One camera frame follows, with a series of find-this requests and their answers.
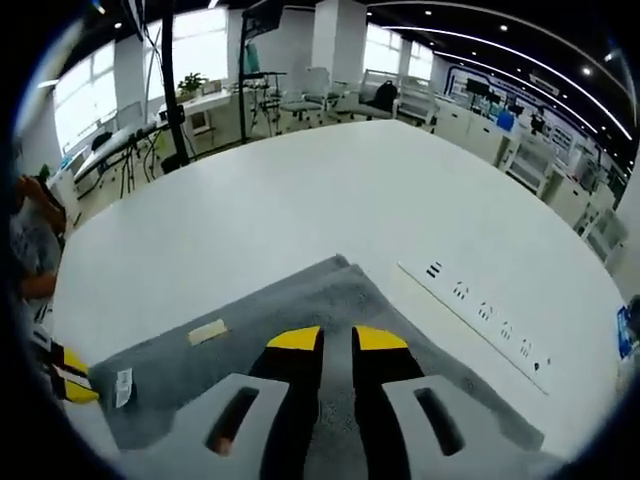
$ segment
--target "led strip light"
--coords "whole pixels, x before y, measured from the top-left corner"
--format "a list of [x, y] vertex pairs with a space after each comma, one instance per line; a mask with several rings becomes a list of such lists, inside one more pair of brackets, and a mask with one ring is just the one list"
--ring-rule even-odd
[[513, 54], [518, 55], [518, 56], [520, 56], [522, 58], [525, 58], [525, 59], [529, 60], [530, 62], [533, 62], [536, 65], [539, 65], [539, 66], [549, 70], [550, 72], [555, 73], [557, 76], [562, 78], [564, 81], [566, 81], [567, 83], [572, 85], [574, 88], [579, 90], [589, 100], [591, 100], [598, 108], [600, 108], [600, 110], [602, 110], [613, 121], [613, 123], [616, 124], [616, 126], [620, 129], [620, 131], [624, 134], [624, 136], [627, 137], [628, 140], [632, 139], [631, 135], [629, 134], [629, 132], [622, 126], [622, 124], [618, 121], [618, 119], [616, 117], [614, 117], [613, 114], [609, 110], [607, 110], [606, 107], [604, 105], [602, 105], [593, 95], [591, 95], [589, 92], [587, 92], [580, 85], [575, 83], [570, 78], [564, 76], [563, 74], [561, 74], [557, 70], [554, 70], [553, 68], [545, 65], [544, 63], [536, 60], [535, 58], [532, 58], [532, 57], [530, 57], [528, 55], [525, 55], [524, 53], [518, 52], [517, 50], [513, 50], [512, 48], [509, 48], [509, 47], [505, 47], [504, 45], [500, 45], [499, 43], [490, 42], [489, 40], [484, 40], [482, 38], [472, 37], [471, 35], [465, 35], [463, 33], [449, 32], [447, 30], [438, 30], [436, 28], [403, 27], [403, 26], [382, 27], [382, 28], [387, 29], [387, 30], [418, 30], [418, 31], [421, 31], [421, 32], [430, 32], [430, 33], [440, 33], [440, 34], [443, 34], [443, 35], [452, 35], [454, 37], [460, 37], [460, 38], [464, 38], [464, 39], [467, 39], [467, 40], [475, 40], [477, 42], [481, 42], [481, 43], [484, 43], [486, 45], [491, 45], [492, 47], [500, 48], [502, 50], [506, 50], [509, 53], [513, 53]]
[[489, 70], [493, 70], [494, 72], [498, 72], [501, 73], [502, 75], [506, 75], [509, 78], [513, 78], [514, 80], [518, 80], [521, 83], [524, 83], [526, 86], [528, 86], [529, 88], [531, 88], [532, 90], [535, 90], [536, 92], [540, 92], [543, 95], [545, 95], [546, 97], [550, 98], [551, 100], [553, 100], [554, 102], [556, 102], [558, 105], [560, 105], [561, 107], [564, 107], [569, 113], [571, 113], [573, 116], [575, 116], [578, 120], [580, 120], [582, 123], [584, 123], [587, 127], [589, 127], [591, 130], [593, 130], [593, 133], [598, 133], [598, 130], [596, 130], [595, 128], [593, 128], [593, 126], [587, 122], [584, 118], [582, 118], [580, 115], [578, 115], [576, 112], [574, 112], [573, 110], [571, 110], [569, 107], [567, 107], [564, 103], [560, 102], [558, 99], [556, 99], [553, 95], [548, 94], [547, 92], [545, 92], [544, 90], [536, 87], [535, 85], [530, 84], [529, 82], [526, 82], [524, 80], [522, 80], [521, 78], [516, 77], [515, 75], [511, 75], [510, 73], [507, 72], [503, 72], [502, 70], [499, 70], [495, 67], [491, 67], [489, 65], [486, 65], [484, 63], [480, 63], [477, 62], [475, 60], [471, 60], [470, 58], [464, 58], [464, 57], [459, 57], [458, 55], [452, 55], [450, 53], [444, 53], [444, 52], [433, 52], [435, 55], [440, 55], [442, 57], [451, 57], [451, 58], [455, 58], [457, 60], [460, 60], [462, 62], [469, 62], [469, 63], [475, 63], [476, 65], [480, 65], [481, 67], [485, 67], [488, 68]]
[[[511, 20], [512, 22], [515, 22], [515, 23], [518, 23], [518, 24], [526, 25], [529, 28], [533, 28], [534, 30], [538, 30], [539, 32], [544, 33], [545, 35], [548, 35], [549, 37], [553, 38], [554, 40], [557, 40], [560, 43], [564, 43], [567, 47], [571, 48], [576, 53], [582, 55], [584, 58], [589, 60], [589, 62], [591, 64], [593, 64], [595, 67], [597, 67], [602, 73], [604, 73], [607, 77], [609, 77], [609, 79], [612, 82], [614, 82], [616, 85], [618, 85], [618, 87], [620, 87], [620, 89], [629, 97], [629, 100], [631, 102], [634, 102], [635, 93], [631, 93], [629, 90], [627, 90], [627, 88], [622, 83], [620, 83], [620, 81], [616, 77], [614, 77], [611, 74], [611, 72], [609, 72], [606, 68], [604, 68], [600, 64], [600, 62], [598, 62], [595, 58], [591, 57], [587, 52], [585, 52], [584, 50], [581, 50], [579, 47], [577, 47], [573, 43], [565, 40], [561, 36], [556, 35], [552, 31], [547, 30], [546, 28], [543, 28], [540, 25], [536, 25], [535, 23], [531, 23], [531, 22], [525, 20], [524, 18], [515, 17], [513, 15], [509, 15], [507, 13], [500, 12], [498, 10], [492, 10], [490, 8], [478, 7], [476, 5], [465, 5], [463, 3], [430, 1], [430, 0], [391, 0], [391, 1], [384, 1], [384, 2], [379, 2], [379, 3], [369, 3], [367, 5], [367, 8], [387, 7], [387, 6], [390, 6], [390, 5], [424, 5], [425, 7], [428, 7], [429, 5], [435, 5], [435, 6], [441, 6], [441, 7], [463, 8], [463, 9], [472, 10], [472, 11], [475, 11], [475, 12], [488, 13], [490, 15], [495, 15], [495, 16], [498, 16], [498, 17], [506, 18], [507, 20]], [[611, 58], [607, 58], [607, 57], [610, 57], [610, 56], [611, 56], [611, 54], [608, 54], [604, 58], [605, 62], [611, 60]]]

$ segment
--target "gray felt mat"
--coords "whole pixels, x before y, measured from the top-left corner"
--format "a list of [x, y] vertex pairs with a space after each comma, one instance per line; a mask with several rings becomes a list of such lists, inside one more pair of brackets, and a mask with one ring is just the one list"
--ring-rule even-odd
[[[187, 334], [222, 318], [229, 332], [191, 346]], [[306, 478], [365, 478], [354, 416], [351, 327], [384, 328], [409, 344], [426, 375], [442, 375], [491, 409], [503, 434], [526, 450], [544, 436], [469, 367], [436, 347], [406, 320], [357, 265], [336, 256], [243, 299], [147, 340], [90, 369], [91, 384], [121, 450], [149, 446], [171, 428], [174, 413], [229, 373], [247, 373], [267, 342], [296, 328], [324, 329], [320, 416], [305, 466]], [[114, 408], [116, 372], [133, 368], [134, 398]]]

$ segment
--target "white tabletop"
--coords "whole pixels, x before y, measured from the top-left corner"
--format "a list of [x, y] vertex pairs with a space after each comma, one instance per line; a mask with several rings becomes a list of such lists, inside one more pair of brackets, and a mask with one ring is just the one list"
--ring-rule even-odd
[[[611, 408], [622, 298], [546, 205], [445, 140], [395, 121], [292, 133], [155, 181], [69, 240], [55, 336], [94, 363], [341, 253], [441, 348], [569, 455]], [[397, 267], [456, 258], [553, 357], [544, 395]]]
[[[181, 103], [184, 107], [184, 114], [188, 117], [199, 112], [206, 112], [212, 108], [219, 107], [220, 105], [226, 105], [231, 100], [233, 94], [228, 90], [221, 90], [219, 92], [208, 93], [195, 97], [191, 100]], [[163, 103], [158, 109], [158, 114], [167, 109], [167, 105]]]

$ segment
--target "yellow tip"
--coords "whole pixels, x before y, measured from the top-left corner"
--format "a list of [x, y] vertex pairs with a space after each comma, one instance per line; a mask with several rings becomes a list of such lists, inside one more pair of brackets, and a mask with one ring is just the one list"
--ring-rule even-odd
[[70, 348], [64, 347], [64, 364], [81, 371], [85, 375], [89, 374], [87, 366], [80, 361], [78, 356]]
[[67, 400], [79, 404], [89, 403], [100, 398], [93, 390], [66, 379], [64, 381], [64, 394]]
[[307, 327], [290, 330], [272, 338], [267, 347], [289, 348], [294, 350], [313, 350], [320, 327]]
[[386, 330], [356, 326], [361, 350], [390, 350], [393, 348], [408, 348], [407, 342]]

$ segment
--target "window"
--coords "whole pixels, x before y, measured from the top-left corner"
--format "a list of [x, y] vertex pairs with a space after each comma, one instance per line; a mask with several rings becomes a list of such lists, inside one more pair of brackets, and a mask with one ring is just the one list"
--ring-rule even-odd
[[[148, 26], [149, 36], [160, 51], [161, 37], [158, 32], [161, 22]], [[145, 72], [148, 72], [152, 56], [149, 95], [147, 98], [164, 96], [162, 74], [158, 55], [154, 55], [153, 47], [145, 41]], [[201, 73], [210, 80], [224, 79], [228, 76], [227, 68], [227, 10], [213, 8], [185, 13], [175, 17], [173, 21], [173, 81], [174, 88], [190, 73]]]
[[402, 37], [375, 25], [367, 25], [367, 41], [364, 49], [364, 70], [381, 70], [398, 73]]
[[431, 80], [431, 67], [433, 67], [433, 52], [427, 47], [413, 42], [409, 60], [409, 75]]
[[65, 73], [54, 90], [58, 142], [65, 154], [116, 111], [113, 42]]

